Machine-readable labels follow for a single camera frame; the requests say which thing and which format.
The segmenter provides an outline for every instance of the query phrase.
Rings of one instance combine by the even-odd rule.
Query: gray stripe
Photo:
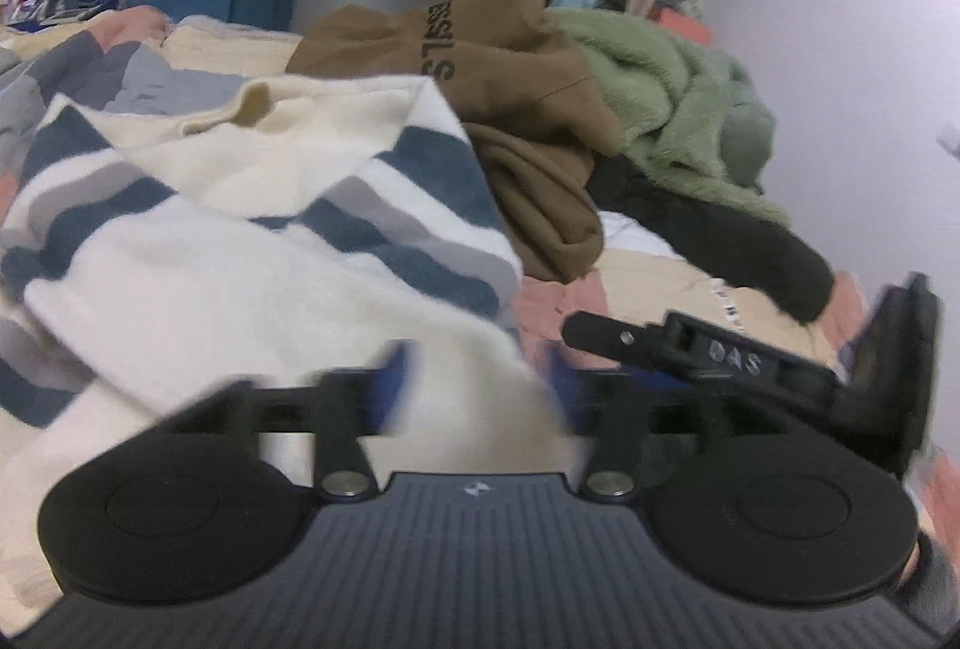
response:
[[[95,377],[91,369],[73,357],[44,349],[10,319],[0,319],[0,359],[37,387],[77,393]]]
[[[7,48],[0,48],[0,77],[3,77],[4,74],[10,72],[11,69],[22,63],[23,59],[16,53],[13,53],[13,51]]]
[[[0,48],[0,58],[3,56],[3,51],[6,49]],[[18,64],[13,65],[3,72],[0,72],[0,91],[3,91],[7,86],[13,83],[18,77],[23,75],[27,70],[30,69],[29,61],[21,61]],[[0,62],[0,69],[3,69],[3,63]]]
[[[131,56],[140,48],[140,43],[135,41],[120,43],[104,53],[90,32],[80,32],[70,39],[75,40],[88,34],[92,41],[92,45],[86,47],[89,50],[75,51],[74,61],[70,62],[69,69],[59,73],[59,78],[51,80],[48,85],[76,103],[85,104],[95,110],[103,110],[104,106],[120,91],[127,64]],[[53,94],[48,96],[48,90],[45,88],[43,96],[47,104],[50,104]]]
[[[92,205],[113,197],[133,181],[143,177],[143,171],[130,162],[118,161],[94,170],[76,181],[69,181],[37,196],[27,213],[27,243],[16,243],[23,248],[41,248],[47,242],[50,224],[67,208]],[[6,246],[13,244],[4,241]]]
[[[120,91],[104,111],[151,116],[199,113],[224,106],[243,84],[239,75],[175,70],[143,45],[130,57]]]
[[[46,110],[40,85],[29,72],[0,95],[0,172],[20,175]]]
[[[374,158],[411,179],[464,222],[503,232],[486,176],[466,140],[424,127],[404,127],[394,147]]]
[[[71,86],[82,83],[88,74],[96,73],[103,57],[104,50],[85,29],[35,59],[30,75],[40,84],[44,103],[50,104],[58,92],[72,94],[75,88]]]
[[[448,270],[485,281],[501,304],[517,292],[517,276],[505,259],[437,237],[411,214],[386,202],[366,181],[344,179],[324,197],[344,213],[373,224],[392,243],[419,248]]]
[[[100,227],[121,216],[146,213],[171,196],[174,192],[169,186],[152,178],[141,178],[113,197],[67,208],[54,219],[43,248],[38,251],[10,248],[3,255],[0,277],[7,293],[16,301],[23,301],[23,293],[32,280],[59,281],[70,269],[80,246]]]

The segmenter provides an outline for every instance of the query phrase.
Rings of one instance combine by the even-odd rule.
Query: metal screw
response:
[[[356,497],[370,487],[370,480],[356,470],[335,470],[320,482],[323,491],[337,497]]]
[[[634,490],[634,480],[619,470],[600,470],[589,475],[587,489],[604,497],[620,497]]]

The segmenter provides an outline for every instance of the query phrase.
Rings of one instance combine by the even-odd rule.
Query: bed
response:
[[[25,59],[8,66],[6,87],[0,72],[0,117],[11,104],[21,111],[21,142],[0,149],[16,168],[0,175],[5,227],[17,230],[3,261],[21,251],[16,270],[2,268],[21,282],[5,290],[0,369],[23,384],[21,402],[36,390],[29,420],[0,409],[0,491],[19,506],[0,532],[4,632],[28,625],[59,595],[34,531],[49,486],[237,372],[280,385],[317,369],[368,364],[387,339],[414,339],[422,344],[419,390],[400,411],[400,433],[371,444],[378,476],[435,470],[437,462],[460,472],[570,471],[580,448],[560,433],[530,369],[542,342],[558,339],[566,314],[587,309],[642,325],[677,309],[827,366],[864,322],[849,274],[837,274],[822,317],[800,325],[764,294],[728,287],[616,214],[604,218],[607,247],[586,278],[568,285],[521,278],[467,137],[432,82],[277,77],[298,43],[294,34],[204,17],[170,26],[150,8],[31,37],[0,31],[0,48]],[[46,68],[35,82],[13,83],[31,59]],[[361,99],[373,113],[358,110]],[[329,145],[244,145],[251,127],[294,136],[298,122],[312,120],[306,114],[331,110],[355,136],[310,125]],[[427,145],[400,139],[416,134],[407,133],[412,125],[429,130],[416,138]],[[341,167],[363,172],[344,180],[323,158],[329,148]],[[440,152],[467,197],[445,199],[418,178],[425,157],[416,154]],[[318,178],[317,170],[325,172]],[[285,176],[294,182],[281,184]],[[388,199],[392,186],[406,198],[402,207],[387,203],[392,229],[403,229],[403,208],[421,208],[418,218],[443,235],[419,244],[425,259],[402,256],[409,236],[389,230],[378,234],[394,238],[379,244],[352,242],[362,217],[376,219],[371,192]],[[136,196],[124,199],[132,188]],[[256,190],[270,195],[251,195]],[[349,229],[330,224],[327,202],[359,221]],[[151,203],[163,203],[170,219],[145,215]],[[88,220],[64,227],[58,217],[71,208]],[[77,230],[88,237],[97,227],[96,240],[78,238]],[[481,261],[482,282],[438,284],[424,272],[430,260],[449,265],[451,251],[457,261],[472,257],[474,269]],[[329,319],[309,318],[304,299]],[[216,336],[224,316],[234,319],[226,327],[233,341]],[[203,358],[193,356],[198,342]],[[18,363],[25,352],[42,371]],[[484,380],[467,379],[474,374]],[[13,401],[1,390],[0,399]],[[934,457],[912,486],[923,520],[960,564],[960,475]]]

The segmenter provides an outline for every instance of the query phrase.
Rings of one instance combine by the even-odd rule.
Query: white fleece blanket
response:
[[[0,407],[0,629],[59,597],[35,535],[51,486],[237,376],[296,385],[411,339],[394,435],[368,442],[378,478],[566,470],[575,444],[491,322],[520,262],[478,181],[422,77],[272,77],[187,117],[57,96],[0,229],[0,329],[73,384]]]

